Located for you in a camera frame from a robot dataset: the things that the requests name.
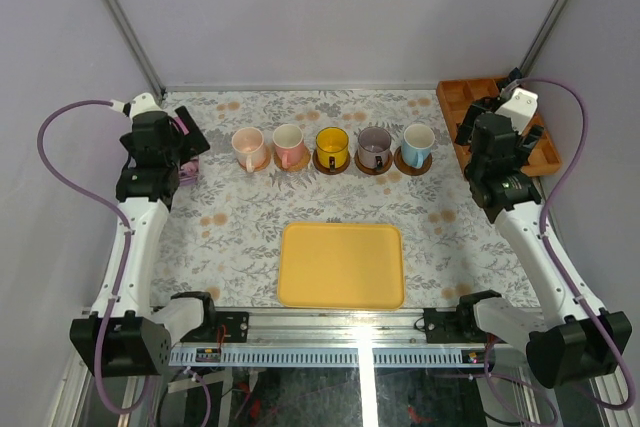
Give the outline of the blue mug cream inside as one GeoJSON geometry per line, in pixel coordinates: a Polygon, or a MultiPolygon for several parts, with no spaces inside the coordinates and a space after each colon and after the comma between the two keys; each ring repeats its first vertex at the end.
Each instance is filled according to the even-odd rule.
{"type": "Polygon", "coordinates": [[[420,168],[435,143],[433,130],[424,124],[411,124],[403,134],[401,153],[404,162],[414,168],[420,168]]]}

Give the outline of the light woven coaster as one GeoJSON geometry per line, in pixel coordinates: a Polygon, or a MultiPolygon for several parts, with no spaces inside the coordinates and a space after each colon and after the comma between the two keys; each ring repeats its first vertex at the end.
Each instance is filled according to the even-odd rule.
{"type": "Polygon", "coordinates": [[[272,159],[272,153],[270,151],[269,148],[266,149],[265,151],[265,158],[264,161],[259,165],[259,166],[254,166],[254,170],[249,172],[246,168],[246,166],[244,164],[242,164],[240,161],[237,161],[237,163],[239,164],[239,166],[245,171],[245,172],[249,172],[249,173],[256,173],[259,172],[261,170],[266,169],[269,164],[271,163],[271,159],[272,159]]]}
{"type": "Polygon", "coordinates": [[[309,162],[311,161],[311,153],[308,149],[306,149],[301,159],[296,164],[290,165],[288,168],[285,168],[283,166],[281,158],[278,156],[277,153],[273,154],[273,159],[278,169],[285,172],[298,172],[307,168],[309,162]]]}

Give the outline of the cream mug pink handle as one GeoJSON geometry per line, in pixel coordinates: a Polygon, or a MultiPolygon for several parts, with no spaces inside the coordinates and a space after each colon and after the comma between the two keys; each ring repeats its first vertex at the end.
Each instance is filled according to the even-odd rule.
{"type": "Polygon", "coordinates": [[[279,126],[273,133],[273,144],[285,168],[296,164],[306,147],[302,130],[293,124],[279,126]]]}

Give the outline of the purple mug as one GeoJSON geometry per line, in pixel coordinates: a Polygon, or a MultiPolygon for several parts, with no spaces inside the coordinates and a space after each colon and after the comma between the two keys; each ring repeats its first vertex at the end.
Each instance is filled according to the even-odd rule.
{"type": "Polygon", "coordinates": [[[360,161],[369,168],[375,168],[378,163],[385,164],[390,157],[391,136],[381,127],[367,127],[358,136],[358,150],[360,161]]]}

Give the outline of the yellow glass cup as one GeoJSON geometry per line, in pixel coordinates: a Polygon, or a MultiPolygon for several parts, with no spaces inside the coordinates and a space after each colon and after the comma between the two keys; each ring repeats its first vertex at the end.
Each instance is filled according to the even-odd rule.
{"type": "Polygon", "coordinates": [[[340,128],[328,127],[316,136],[316,152],[325,167],[343,165],[349,155],[348,147],[348,134],[340,128]]]}

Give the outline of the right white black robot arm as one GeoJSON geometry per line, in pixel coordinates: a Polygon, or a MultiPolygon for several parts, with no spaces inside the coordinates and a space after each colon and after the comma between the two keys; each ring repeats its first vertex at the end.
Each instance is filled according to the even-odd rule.
{"type": "Polygon", "coordinates": [[[467,341],[492,334],[524,353],[546,388],[612,374],[632,326],[609,312],[584,284],[541,214],[539,191],[521,168],[544,129],[526,135],[496,98],[474,101],[455,142],[470,148],[464,169],[475,203],[508,242],[541,304],[541,318],[511,305],[492,290],[461,298],[456,329],[467,341]]]}

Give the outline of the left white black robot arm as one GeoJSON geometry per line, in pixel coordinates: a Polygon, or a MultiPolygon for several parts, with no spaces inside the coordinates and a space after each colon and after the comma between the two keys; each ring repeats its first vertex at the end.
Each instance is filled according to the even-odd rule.
{"type": "Polygon", "coordinates": [[[135,113],[120,139],[128,153],[116,184],[118,224],[104,285],[86,318],[73,320],[70,340],[93,375],[159,376],[173,346],[212,339],[219,328],[207,292],[183,292],[166,306],[150,303],[153,267],[180,171],[210,145],[186,107],[135,113]]]}

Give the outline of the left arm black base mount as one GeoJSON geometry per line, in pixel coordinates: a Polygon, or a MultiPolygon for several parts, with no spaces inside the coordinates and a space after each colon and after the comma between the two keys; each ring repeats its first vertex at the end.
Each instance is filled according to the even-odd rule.
{"type": "Polygon", "coordinates": [[[192,342],[246,343],[250,314],[247,311],[219,310],[211,299],[205,302],[203,323],[185,339],[192,342]]]}

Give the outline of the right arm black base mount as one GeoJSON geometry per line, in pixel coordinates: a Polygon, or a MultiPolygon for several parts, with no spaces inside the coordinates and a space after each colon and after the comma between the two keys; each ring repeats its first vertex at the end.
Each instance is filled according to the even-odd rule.
{"type": "Polygon", "coordinates": [[[424,308],[422,319],[426,341],[430,344],[483,344],[487,334],[477,325],[474,306],[494,297],[499,294],[483,291],[461,296],[453,309],[424,308]]]}

